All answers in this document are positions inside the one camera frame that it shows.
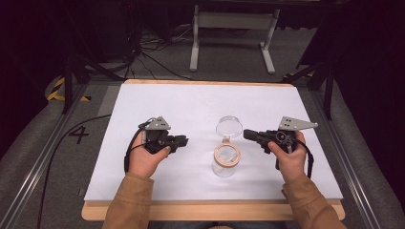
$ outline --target tan sleeve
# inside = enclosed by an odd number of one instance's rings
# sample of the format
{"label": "tan sleeve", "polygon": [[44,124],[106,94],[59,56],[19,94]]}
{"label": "tan sleeve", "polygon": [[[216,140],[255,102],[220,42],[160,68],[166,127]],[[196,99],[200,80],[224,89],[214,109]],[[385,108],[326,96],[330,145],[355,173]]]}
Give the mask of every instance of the tan sleeve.
{"label": "tan sleeve", "polygon": [[316,185],[308,177],[302,176],[283,185],[295,220],[302,229],[346,228],[339,220],[334,208],[327,203]]}
{"label": "tan sleeve", "polygon": [[146,229],[154,181],[127,173],[107,210],[103,229]]}

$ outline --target metal rail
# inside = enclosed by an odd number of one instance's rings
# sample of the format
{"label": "metal rail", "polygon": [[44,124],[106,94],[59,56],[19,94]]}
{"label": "metal rail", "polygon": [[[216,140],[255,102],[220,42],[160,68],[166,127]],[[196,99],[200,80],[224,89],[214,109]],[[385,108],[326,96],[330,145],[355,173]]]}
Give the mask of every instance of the metal rail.
{"label": "metal rail", "polygon": [[17,222],[18,218],[21,215],[21,212],[23,211],[33,190],[35,189],[36,184],[41,178],[43,172],[46,170],[50,162],[51,156],[53,154],[55,145],[62,137],[63,130],[69,120],[69,117],[75,110],[75,107],[80,101],[81,96],[84,95],[86,88],[87,85],[85,84],[77,85],[74,94],[74,103],[72,104],[72,107],[67,111],[67,113],[63,114],[57,121],[53,129],[53,132],[51,133],[51,136],[48,139],[47,143],[45,144],[41,154],[39,155],[35,164],[32,166],[32,169],[30,170],[29,174],[24,180],[24,183],[22,184],[18,194],[14,198],[14,201],[9,207],[9,210],[7,211],[6,215],[4,215],[3,219],[1,220],[0,229],[12,228],[14,224]]}
{"label": "metal rail", "polygon": [[343,148],[343,145],[333,126],[333,123],[332,121],[329,121],[324,114],[324,110],[322,107],[323,101],[321,95],[318,92],[311,92],[311,95],[312,98],[315,100],[315,105],[319,114],[321,114],[322,116],[321,121],[330,134],[330,138],[337,151],[337,160],[339,161],[339,165],[342,168],[346,181],[349,184],[349,187],[352,191],[352,195],[354,197],[354,200],[356,201],[357,207],[360,211],[361,217],[363,218],[366,224],[366,227],[370,229],[381,228],[375,216],[375,213],[373,212],[373,208],[370,205],[367,196],[364,192],[363,186],[352,167],[351,161],[348,158],[348,154]]}

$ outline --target black handheld controller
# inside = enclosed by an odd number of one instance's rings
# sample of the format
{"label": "black handheld controller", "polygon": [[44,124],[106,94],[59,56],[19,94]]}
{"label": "black handheld controller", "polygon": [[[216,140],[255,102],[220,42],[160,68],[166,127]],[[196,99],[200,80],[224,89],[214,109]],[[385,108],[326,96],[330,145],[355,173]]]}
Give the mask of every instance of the black handheld controller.
{"label": "black handheld controller", "polygon": [[[286,153],[291,153],[296,149],[295,132],[293,131],[265,131],[265,132],[255,132],[251,130],[244,130],[244,138],[247,140],[256,141],[263,149],[265,149],[266,154],[270,154],[271,151],[267,144],[270,141],[274,141],[281,149]],[[279,160],[276,160],[276,169],[280,170]]]}
{"label": "black handheld controller", "polygon": [[133,147],[133,144],[140,132],[143,132],[142,144],[140,146],[143,146],[152,155],[156,154],[161,149],[163,149],[167,146],[170,146],[169,154],[176,153],[176,151],[179,147],[184,147],[187,145],[188,138],[185,135],[169,135],[169,132],[167,130],[170,129],[170,127],[168,127],[168,124],[165,123],[165,121],[162,117],[159,117],[159,118],[156,118],[153,120],[158,121],[158,124],[156,124],[158,127],[148,128],[149,124],[151,124],[150,121],[139,124],[139,130],[134,134],[134,137],[132,138],[132,140],[128,146],[128,149],[127,149],[127,152],[126,152],[126,155],[124,158],[124,171],[125,172],[128,172],[130,154],[131,154],[131,151],[135,149]]}

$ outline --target wooden table edge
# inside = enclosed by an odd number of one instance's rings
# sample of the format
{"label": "wooden table edge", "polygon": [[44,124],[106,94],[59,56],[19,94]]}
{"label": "wooden table edge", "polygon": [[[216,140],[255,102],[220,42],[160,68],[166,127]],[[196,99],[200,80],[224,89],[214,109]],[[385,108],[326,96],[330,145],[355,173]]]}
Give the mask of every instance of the wooden table edge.
{"label": "wooden table edge", "polygon": [[188,84],[188,85],[293,87],[291,84],[282,84],[282,83],[224,82],[224,81],[198,81],[198,80],[156,80],[156,79],[127,79],[124,82],[124,84]]}
{"label": "wooden table edge", "polygon": [[[339,199],[327,199],[340,220],[345,211]],[[111,201],[85,201],[81,215],[103,221]],[[153,201],[150,220],[293,220],[286,200]]]}

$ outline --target table leg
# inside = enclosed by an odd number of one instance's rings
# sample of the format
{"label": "table leg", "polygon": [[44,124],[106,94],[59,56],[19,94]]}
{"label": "table leg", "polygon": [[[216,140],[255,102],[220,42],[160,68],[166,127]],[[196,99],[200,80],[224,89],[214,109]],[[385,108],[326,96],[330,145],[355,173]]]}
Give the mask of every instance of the table leg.
{"label": "table leg", "polygon": [[263,58],[265,60],[266,67],[267,67],[267,72],[270,73],[270,74],[274,74],[275,69],[274,69],[274,65],[273,65],[273,62],[272,62],[271,57],[270,57],[270,53],[268,52],[268,47],[270,46],[271,37],[273,36],[274,30],[276,28],[279,13],[280,13],[280,10],[275,10],[274,13],[272,14],[270,25],[268,26],[268,30],[267,30],[266,42],[261,42],[260,43]]}
{"label": "table leg", "polygon": [[197,5],[194,7],[193,32],[194,32],[194,41],[193,41],[193,49],[191,51],[190,71],[196,72],[199,61],[199,6]]}

